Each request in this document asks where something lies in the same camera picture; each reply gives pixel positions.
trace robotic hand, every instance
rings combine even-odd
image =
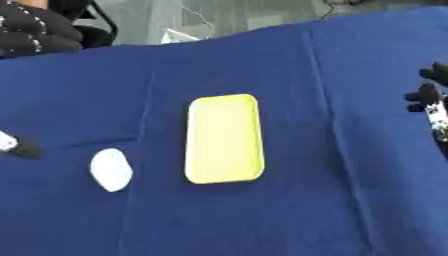
[[[420,75],[448,87],[448,65],[435,62],[431,69],[420,70]],[[420,86],[418,92],[406,94],[405,98],[412,102],[408,111],[426,112],[434,140],[448,158],[448,95],[436,84],[428,82]]]

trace navy blue cloth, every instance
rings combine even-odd
[[[446,8],[2,61],[0,127],[44,157],[0,156],[0,254],[446,255],[448,165],[403,100],[436,60]],[[259,101],[265,173],[191,184],[188,105],[234,93]],[[135,171],[118,193],[89,174],[108,147]]]

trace black object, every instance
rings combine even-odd
[[[28,159],[39,159],[41,150],[37,144],[23,137],[16,137],[16,139],[19,143],[18,146],[8,151],[8,154]]]
[[[12,1],[0,3],[0,57],[82,49],[82,34],[65,17]]]
[[[84,36],[83,48],[110,46],[118,35],[118,26],[94,0],[50,0],[50,9],[74,21],[76,19],[96,19],[89,7],[109,26],[110,31],[91,26],[75,26]]]
[[[448,65],[435,62],[430,69],[421,69],[423,78],[431,79],[442,86],[448,86]],[[420,86],[418,92],[405,95],[410,112],[426,112],[431,130],[442,153],[448,158],[448,96],[433,83]]]

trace black glove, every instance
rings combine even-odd
[[[448,86],[448,65],[435,62],[431,69],[421,69],[423,78],[431,79],[442,86]],[[428,115],[431,123],[431,132],[434,141],[441,152],[448,158],[448,96],[440,91],[433,83],[425,83],[420,86],[418,92],[405,95],[406,100],[412,102],[408,105],[410,112],[423,112]]]
[[[443,86],[448,86],[448,65],[434,62],[431,69],[421,69],[420,75],[423,78],[431,79]]]
[[[431,79],[443,86],[448,87],[448,65],[435,62],[431,69],[421,69],[420,75],[423,78]],[[426,83],[420,86],[418,92],[408,93],[405,96],[406,100],[413,102],[408,105],[410,112],[423,112],[428,105],[443,101],[448,107],[448,97],[442,93],[439,88],[432,84]]]
[[[12,58],[82,49],[82,34],[50,10],[0,3],[0,57]]]

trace yellow tray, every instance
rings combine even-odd
[[[185,175],[196,184],[255,180],[264,155],[257,100],[206,97],[190,105]]]

